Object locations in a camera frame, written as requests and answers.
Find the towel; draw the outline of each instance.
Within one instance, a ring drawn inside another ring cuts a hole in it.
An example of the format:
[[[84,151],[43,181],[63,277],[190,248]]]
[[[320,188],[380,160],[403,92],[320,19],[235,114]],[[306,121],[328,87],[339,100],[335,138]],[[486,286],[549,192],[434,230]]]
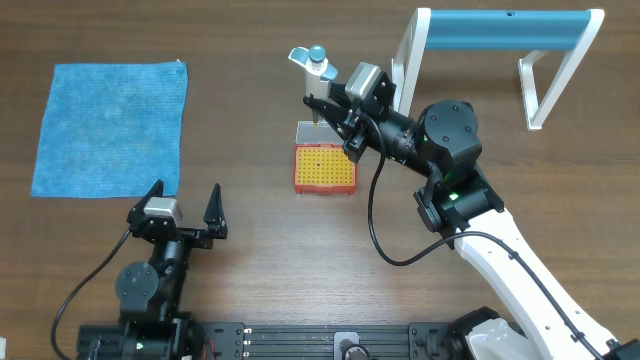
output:
[[[182,62],[56,65],[31,195],[176,195],[187,81]]]

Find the tabletop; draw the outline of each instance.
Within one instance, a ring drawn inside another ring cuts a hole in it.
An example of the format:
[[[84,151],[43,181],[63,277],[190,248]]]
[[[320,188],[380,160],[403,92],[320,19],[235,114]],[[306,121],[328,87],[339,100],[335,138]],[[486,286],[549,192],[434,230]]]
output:
[[[353,196],[296,195],[296,123],[309,120],[304,76],[287,60],[319,43],[346,82],[361,61],[390,69],[419,6],[522,9],[515,0],[32,1],[0,3],[0,336],[10,359],[51,359],[49,331],[69,292],[126,228],[133,198],[30,197],[53,66],[188,64],[178,199],[201,225],[222,186],[227,240],[193,252],[182,310],[246,324],[406,324],[452,321],[481,306],[510,318],[482,276],[440,249],[405,268],[385,263],[367,229],[367,151]],[[411,109],[454,98],[473,104],[479,164],[537,255],[618,339],[640,335],[640,2],[541,0],[525,8],[603,7],[600,33],[542,131],[528,132],[521,52],[428,52]],[[536,65],[539,89],[560,62]],[[383,248],[408,258],[438,239],[416,212],[424,178],[389,164],[375,218]],[[151,246],[129,239],[68,308],[58,341],[74,353],[78,326],[114,324],[114,285]]]

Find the blue and white object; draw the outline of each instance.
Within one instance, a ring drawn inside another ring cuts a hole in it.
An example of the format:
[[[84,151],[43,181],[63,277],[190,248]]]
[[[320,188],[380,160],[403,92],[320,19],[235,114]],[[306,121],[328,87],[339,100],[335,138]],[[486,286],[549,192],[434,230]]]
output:
[[[529,130],[540,130],[593,42],[604,11],[431,10],[413,14],[391,60],[397,86],[394,110],[409,114],[425,50],[531,50],[520,59],[520,81]],[[538,104],[533,63],[548,51],[565,52],[553,83]]]
[[[187,65],[56,65],[32,196],[176,195]]]
[[[327,52],[320,45],[313,45],[311,49],[297,47],[289,53],[289,60],[305,70],[305,92],[309,96],[320,100],[329,99],[331,83],[338,77],[338,69],[329,64]],[[318,114],[313,112],[313,122],[318,122]]]

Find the cable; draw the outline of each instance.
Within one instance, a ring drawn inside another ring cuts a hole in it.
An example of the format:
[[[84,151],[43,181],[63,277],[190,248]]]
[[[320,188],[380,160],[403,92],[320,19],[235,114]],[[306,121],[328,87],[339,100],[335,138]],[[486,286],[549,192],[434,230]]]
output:
[[[378,142],[380,143],[380,161],[378,162],[378,168],[376,169],[376,172],[373,175],[373,179],[371,180],[371,188],[369,189],[369,202],[367,204],[367,220],[368,220],[368,223],[369,223],[369,233],[371,234],[371,241],[373,242],[373,245],[375,246],[376,250],[378,251],[378,254],[380,254],[380,256],[386,262],[388,262],[391,265],[394,265],[394,266],[407,266],[407,265],[411,265],[414,262],[422,259],[427,254],[431,253],[432,251],[434,251],[435,249],[439,248],[440,246],[452,243],[456,239],[459,239],[459,238],[462,238],[462,237],[478,236],[478,237],[482,237],[482,238],[491,240],[494,243],[498,244],[498,246],[503,248],[507,252],[507,254],[509,254],[509,258],[510,259],[516,260],[518,262],[518,264],[520,264],[520,266],[522,266],[524,271],[531,277],[531,279],[538,286],[538,288],[540,288],[540,291],[542,291],[542,293],[547,298],[549,303],[551,303],[551,306],[553,306],[553,308],[556,310],[556,312],[558,313],[558,315],[560,316],[562,321],[564,321],[566,326],[569,328],[569,330],[573,334],[573,338],[574,338],[573,340],[574,341],[579,341],[587,349],[587,351],[589,351],[597,360],[603,360],[602,355],[600,355],[600,353],[589,343],[589,341],[587,341],[587,339],[585,339],[584,333],[580,332],[576,328],[575,324],[571,321],[571,319],[569,319],[569,316],[567,316],[567,314],[564,312],[564,310],[562,310],[562,308],[560,307],[560,304],[558,304],[558,302],[556,301],[556,299],[554,299],[554,297],[551,295],[549,290],[547,290],[547,287],[542,283],[540,278],[538,278],[538,276],[535,274],[535,272],[533,270],[531,270],[529,265],[527,265],[527,263],[524,260],[522,260],[522,258],[520,258],[520,255],[518,255],[518,252],[514,251],[513,249],[511,249],[511,247],[509,247],[507,244],[505,244],[502,240],[498,239],[497,237],[495,237],[495,236],[493,236],[491,234],[487,234],[487,233],[480,232],[480,231],[460,232],[460,233],[451,235],[451,236],[449,236],[447,238],[444,238],[444,239],[436,241],[435,243],[429,245],[426,249],[424,249],[421,252],[419,252],[417,255],[415,255],[415,256],[407,259],[407,260],[404,260],[404,261],[393,260],[392,258],[387,256],[387,254],[385,254],[385,252],[380,247],[380,244],[378,243],[378,238],[376,237],[376,232],[375,232],[375,229],[373,227],[373,195],[375,193],[376,184],[378,183],[378,177],[380,176],[380,172],[382,171],[382,167],[384,166],[384,161],[386,159],[386,150],[385,150],[385,146],[384,146],[384,139],[382,138],[382,133],[380,132],[380,128],[378,127],[378,124],[376,124],[376,122],[370,116],[365,114],[364,117],[367,120],[367,122],[369,123],[369,126],[371,126],[374,129],[374,132],[376,133],[376,135],[378,137]]]
[[[56,341],[56,330],[58,328],[58,323],[60,322],[60,318],[62,317],[62,314],[67,309],[67,306],[69,306],[69,303],[71,302],[71,300],[73,300],[73,297],[76,296],[78,291],[80,291],[80,289],[87,282],[89,282],[89,280],[91,280],[94,276],[96,276],[96,274],[99,273],[100,270],[102,270],[102,268],[104,268],[109,263],[109,261],[111,261],[111,259],[113,259],[113,256],[118,252],[118,250],[120,250],[120,247],[122,246],[122,244],[124,244],[124,241],[127,240],[130,233],[131,232],[127,230],[124,232],[124,234],[122,234],[122,238],[120,239],[120,241],[118,241],[118,243],[113,248],[113,250],[111,250],[107,258],[104,259],[104,261],[102,261],[102,263],[98,265],[98,267],[95,270],[93,270],[91,274],[89,274],[86,278],[84,278],[84,280],[82,280],[80,284],[76,286],[75,289],[73,289],[71,294],[69,294],[67,299],[64,301],[64,303],[60,307],[60,310],[58,310],[58,314],[56,315],[56,318],[53,320],[53,325],[51,326],[51,346],[53,347],[53,351],[56,352],[56,354],[58,355],[58,357],[60,357],[60,359],[71,360],[69,357],[67,357],[65,354],[62,353],[62,350],[60,350],[60,348],[58,347],[58,342]]]

